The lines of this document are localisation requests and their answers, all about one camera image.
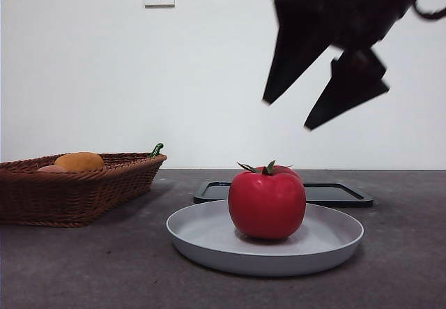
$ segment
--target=wicker basket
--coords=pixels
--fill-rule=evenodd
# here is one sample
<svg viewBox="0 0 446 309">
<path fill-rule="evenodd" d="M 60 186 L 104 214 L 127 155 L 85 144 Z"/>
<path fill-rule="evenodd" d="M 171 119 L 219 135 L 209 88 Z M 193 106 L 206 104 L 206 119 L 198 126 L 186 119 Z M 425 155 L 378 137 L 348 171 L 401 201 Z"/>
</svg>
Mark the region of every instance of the wicker basket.
<svg viewBox="0 0 446 309">
<path fill-rule="evenodd" d="M 106 211 L 147 193 L 165 155 L 101 153 L 96 171 L 37 172 L 62 156 L 0 164 L 0 223 L 83 227 Z"/>
</svg>

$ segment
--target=tabletop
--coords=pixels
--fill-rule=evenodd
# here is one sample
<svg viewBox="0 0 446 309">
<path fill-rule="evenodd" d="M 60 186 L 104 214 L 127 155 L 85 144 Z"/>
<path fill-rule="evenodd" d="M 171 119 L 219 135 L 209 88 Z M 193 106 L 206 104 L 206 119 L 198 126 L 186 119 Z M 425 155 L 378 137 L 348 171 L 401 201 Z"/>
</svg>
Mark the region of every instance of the tabletop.
<svg viewBox="0 0 446 309">
<path fill-rule="evenodd" d="M 183 257 L 166 219 L 204 181 L 238 170 L 161 169 L 151 191 L 75 229 L 0 226 L 0 309 L 446 308 L 446 171 L 298 171 L 373 197 L 336 268 L 292 278 L 215 271 Z"/>
</svg>

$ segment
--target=gray plate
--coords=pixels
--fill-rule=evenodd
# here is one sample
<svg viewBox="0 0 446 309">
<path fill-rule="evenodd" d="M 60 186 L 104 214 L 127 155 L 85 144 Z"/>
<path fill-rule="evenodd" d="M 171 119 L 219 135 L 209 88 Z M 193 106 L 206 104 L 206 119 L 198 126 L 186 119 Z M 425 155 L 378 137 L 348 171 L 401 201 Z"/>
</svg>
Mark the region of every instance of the gray plate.
<svg viewBox="0 0 446 309">
<path fill-rule="evenodd" d="M 167 219 L 174 245 L 189 259 L 220 271 L 251 276 L 298 276 L 345 262 L 355 252 L 364 228 L 334 209 L 307 204 L 300 228 L 283 241 L 241 234 L 226 200 L 183 208 Z"/>
</svg>

